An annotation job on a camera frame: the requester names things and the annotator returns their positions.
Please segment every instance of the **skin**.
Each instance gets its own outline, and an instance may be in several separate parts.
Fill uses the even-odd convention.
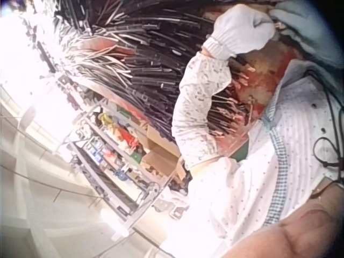
[[[223,257],[324,257],[341,233],[343,212],[344,190],[333,184],[320,199],[309,200],[286,219],[243,239]]]

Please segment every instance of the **yellow item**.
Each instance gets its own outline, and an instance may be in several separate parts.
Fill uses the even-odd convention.
[[[103,125],[104,126],[109,126],[109,125],[112,125],[113,124],[113,121],[112,121],[112,119],[109,117],[109,115],[108,114],[106,114],[106,113],[101,113],[99,116],[98,116],[98,119],[100,120],[100,121],[102,121],[102,123],[103,123]]]

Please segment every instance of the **dotted fabric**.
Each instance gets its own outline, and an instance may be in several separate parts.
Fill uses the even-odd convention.
[[[202,58],[197,58],[196,63],[202,63]],[[290,63],[264,118],[257,121],[249,133],[247,158],[236,163],[223,157],[204,168],[190,182],[190,209],[181,220],[182,227],[178,228],[183,233],[176,233],[169,239],[173,242],[171,248],[168,243],[164,245],[175,257],[212,257],[210,254],[221,243],[230,247],[262,226],[287,217],[306,202],[324,176],[336,178],[335,171],[324,168],[312,154],[313,144],[319,137],[333,140],[334,134],[325,95],[319,91],[321,87],[311,78],[303,78],[308,64],[302,61]],[[193,72],[208,73],[208,70],[203,73],[201,70],[208,69],[209,65],[219,63],[199,66]],[[189,75],[188,85],[191,85],[191,77]],[[198,90],[208,86],[196,85]],[[220,89],[209,91],[202,99],[207,102],[207,98]],[[202,118],[206,119],[209,109],[192,106],[195,103],[190,98],[192,87],[188,90],[185,95],[189,98],[188,108],[197,109],[198,115],[205,112]],[[201,133],[193,137],[197,122],[190,125],[191,120],[188,120],[187,124],[183,123],[188,114],[183,113],[182,105],[176,107],[179,110],[174,117],[177,121],[174,132],[182,155],[185,153],[187,157],[185,160],[197,164],[205,160],[203,154],[206,157],[217,155],[212,139],[200,137],[201,134],[207,135],[206,129],[201,129]],[[339,105],[333,102],[333,106],[338,114]],[[334,152],[327,143],[320,142],[316,153],[324,160],[335,161]],[[183,248],[173,251],[172,247],[176,248],[176,245]]]
[[[231,79],[226,61],[200,53],[185,70],[174,109],[172,134],[188,169],[219,156],[215,138],[209,134],[207,114],[211,97],[225,89]]]

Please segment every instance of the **blue glove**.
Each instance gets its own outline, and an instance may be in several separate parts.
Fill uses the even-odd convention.
[[[301,48],[326,65],[343,69],[343,52],[318,11],[307,1],[287,0],[270,11],[272,19],[288,29],[280,34],[298,42]]]
[[[274,34],[274,23],[266,13],[238,4],[217,18],[203,47],[215,59],[227,60],[263,48]]]

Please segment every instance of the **cuff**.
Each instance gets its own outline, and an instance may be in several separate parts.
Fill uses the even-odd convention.
[[[231,56],[235,56],[225,45],[223,45],[217,38],[210,36],[204,43],[203,47],[218,60],[228,60]]]

